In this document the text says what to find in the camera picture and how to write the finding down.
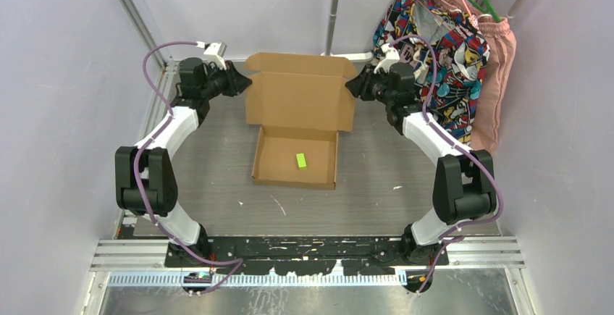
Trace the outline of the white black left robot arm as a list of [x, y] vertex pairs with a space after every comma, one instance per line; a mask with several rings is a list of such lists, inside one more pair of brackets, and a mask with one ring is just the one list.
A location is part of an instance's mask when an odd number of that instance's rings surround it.
[[[147, 66], [158, 50], [177, 44], [196, 47], [203, 53], [179, 63], [179, 86], [175, 97], [168, 99], [151, 79]], [[252, 83], [224, 59], [225, 51], [225, 43], [203, 41], [173, 41], [151, 49], [143, 59], [142, 70], [167, 113], [146, 137], [134, 146], [118, 148], [114, 155], [118, 207], [146, 218], [166, 235], [173, 253], [193, 266], [218, 266], [219, 262], [209, 258], [211, 246], [204, 226], [180, 205], [172, 159], [186, 138], [202, 125], [213, 98], [238, 96]]]

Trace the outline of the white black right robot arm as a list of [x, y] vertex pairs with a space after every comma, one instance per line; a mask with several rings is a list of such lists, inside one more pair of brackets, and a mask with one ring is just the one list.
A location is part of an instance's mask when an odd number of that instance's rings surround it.
[[440, 126], [414, 90], [413, 68], [403, 63], [389, 44], [376, 64], [366, 65], [346, 88], [362, 101], [385, 106], [388, 123], [415, 143], [436, 167], [432, 208], [409, 224], [401, 236], [399, 254], [413, 265], [435, 262], [443, 237], [500, 209], [493, 183], [493, 159], [485, 150], [473, 150]]

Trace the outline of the small green block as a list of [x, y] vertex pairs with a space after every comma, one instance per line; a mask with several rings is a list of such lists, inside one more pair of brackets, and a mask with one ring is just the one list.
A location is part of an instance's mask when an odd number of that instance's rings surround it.
[[295, 159], [299, 169], [305, 169], [307, 167], [306, 155], [304, 153], [296, 154]]

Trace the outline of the brown cardboard box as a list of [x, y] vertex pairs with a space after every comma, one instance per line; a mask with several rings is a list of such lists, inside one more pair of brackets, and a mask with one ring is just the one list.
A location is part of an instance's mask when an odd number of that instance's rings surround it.
[[[245, 120], [259, 127], [252, 178], [257, 185], [333, 190], [341, 132], [353, 129], [356, 100], [345, 87], [357, 76], [344, 57], [260, 52], [244, 68]], [[306, 155], [297, 167], [295, 155]]]

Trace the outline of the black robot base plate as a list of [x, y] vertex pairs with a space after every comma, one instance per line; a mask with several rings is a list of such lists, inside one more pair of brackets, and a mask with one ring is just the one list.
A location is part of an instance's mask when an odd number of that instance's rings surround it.
[[400, 283], [411, 291], [426, 291], [432, 284], [431, 268], [447, 266], [449, 258], [441, 244], [418, 246], [407, 235], [323, 236], [323, 237], [213, 237], [201, 240], [186, 252], [174, 243], [167, 246], [164, 266], [169, 268], [204, 267], [204, 276], [187, 280], [211, 281], [215, 276], [264, 276], [272, 272], [281, 277], [328, 277], [338, 266], [344, 277], [394, 275], [402, 271]]

